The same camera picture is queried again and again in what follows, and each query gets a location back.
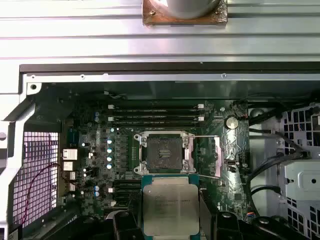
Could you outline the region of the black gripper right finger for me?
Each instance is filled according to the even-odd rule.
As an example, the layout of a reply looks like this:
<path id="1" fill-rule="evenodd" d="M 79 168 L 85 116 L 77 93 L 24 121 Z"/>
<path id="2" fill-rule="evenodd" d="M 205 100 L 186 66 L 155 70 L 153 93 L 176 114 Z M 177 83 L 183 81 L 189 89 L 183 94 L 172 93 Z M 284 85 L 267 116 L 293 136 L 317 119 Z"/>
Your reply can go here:
<path id="1" fill-rule="evenodd" d="M 207 191 L 199 193 L 199 225 L 208 240 L 299 240 L 300 234 L 271 217 L 246 223 L 228 211 L 220 211 Z"/>

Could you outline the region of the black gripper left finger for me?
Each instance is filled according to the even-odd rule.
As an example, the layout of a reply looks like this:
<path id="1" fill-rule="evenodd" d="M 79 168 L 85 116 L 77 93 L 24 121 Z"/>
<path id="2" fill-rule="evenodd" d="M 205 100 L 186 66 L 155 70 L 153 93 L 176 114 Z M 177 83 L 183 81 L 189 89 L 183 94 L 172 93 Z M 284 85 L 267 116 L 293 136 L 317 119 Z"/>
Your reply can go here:
<path id="1" fill-rule="evenodd" d="M 86 192 L 80 216 L 63 230 L 65 240 L 142 240 L 141 191 Z"/>

